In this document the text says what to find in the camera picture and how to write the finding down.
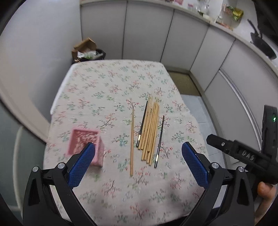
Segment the black chopstick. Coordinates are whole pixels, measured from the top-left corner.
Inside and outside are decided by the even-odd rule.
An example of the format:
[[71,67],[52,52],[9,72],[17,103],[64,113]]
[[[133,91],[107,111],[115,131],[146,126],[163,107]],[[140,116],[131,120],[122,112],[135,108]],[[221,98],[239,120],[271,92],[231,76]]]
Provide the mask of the black chopstick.
[[155,168],[157,167],[158,156],[159,156],[159,151],[160,151],[160,144],[161,144],[162,131],[163,131],[163,123],[164,123],[164,116],[163,116],[163,119],[162,119],[162,126],[161,126],[160,138],[159,138],[159,143],[158,143],[158,148],[157,148],[157,155],[155,157]]
[[140,142],[140,138],[141,138],[141,134],[142,134],[142,130],[143,130],[143,123],[144,123],[144,120],[145,120],[147,105],[148,105],[148,101],[146,103],[146,107],[145,107],[145,111],[144,111],[144,115],[143,115],[143,119],[142,119],[141,128],[140,128],[140,132],[139,132],[139,136],[138,136],[136,147],[139,147],[139,142]]

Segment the floor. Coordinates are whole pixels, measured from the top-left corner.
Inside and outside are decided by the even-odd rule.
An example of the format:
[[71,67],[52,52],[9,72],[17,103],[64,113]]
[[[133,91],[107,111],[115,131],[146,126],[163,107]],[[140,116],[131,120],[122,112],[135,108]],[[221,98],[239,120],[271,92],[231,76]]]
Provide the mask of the floor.
[[[190,113],[196,118],[199,123],[200,132],[203,135],[204,141],[210,134],[216,135],[215,128],[200,96],[197,88],[192,82],[189,75],[169,72],[172,80],[177,86],[185,105],[190,110]],[[217,162],[221,167],[226,168],[223,154],[220,150],[206,144],[208,158],[210,162]]]

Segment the floral tablecloth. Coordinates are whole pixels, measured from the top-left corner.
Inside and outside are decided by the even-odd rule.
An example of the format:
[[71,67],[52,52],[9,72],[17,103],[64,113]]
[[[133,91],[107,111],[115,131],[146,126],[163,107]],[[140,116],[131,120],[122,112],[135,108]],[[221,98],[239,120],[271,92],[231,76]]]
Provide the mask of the floral tablecloth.
[[[160,103],[157,137],[165,115],[158,167],[146,165],[141,161],[141,151],[134,148],[134,175],[130,177],[131,113],[134,108],[136,142],[150,94]],[[207,156],[204,140],[161,63],[79,63],[52,115],[44,168],[70,158],[66,152],[74,127],[100,130],[105,146],[103,167],[90,166],[73,189],[98,225],[157,225],[187,215],[199,200],[203,188],[185,163],[181,146],[189,141],[197,152]],[[52,190],[62,217],[68,219]]]

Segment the pile of chopsticks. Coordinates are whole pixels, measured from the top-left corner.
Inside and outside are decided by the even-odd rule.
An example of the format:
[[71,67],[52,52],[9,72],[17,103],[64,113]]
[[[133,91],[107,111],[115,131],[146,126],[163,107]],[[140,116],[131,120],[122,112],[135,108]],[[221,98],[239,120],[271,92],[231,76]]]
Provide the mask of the pile of chopsticks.
[[159,104],[157,101],[152,103],[152,97],[149,97],[142,120],[142,131],[138,138],[138,149],[143,150],[141,160],[146,161],[150,166],[153,161],[158,116]]

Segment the white tablecloth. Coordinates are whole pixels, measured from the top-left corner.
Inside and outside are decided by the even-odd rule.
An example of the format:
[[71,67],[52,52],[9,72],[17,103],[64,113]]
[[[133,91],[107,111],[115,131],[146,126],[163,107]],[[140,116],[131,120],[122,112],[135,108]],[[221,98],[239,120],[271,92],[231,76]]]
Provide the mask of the white tablecloth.
[[[135,138],[148,95],[160,103],[156,144],[165,115],[158,167],[141,161],[134,148],[134,175],[129,176],[131,112]],[[74,127],[98,129],[103,140],[102,168],[90,166],[76,197],[98,225],[157,225],[187,215],[203,192],[181,155],[189,141],[207,156],[196,119],[184,105],[161,63],[131,60],[77,64],[52,115],[44,168],[67,162]],[[62,217],[68,216],[54,192]]]

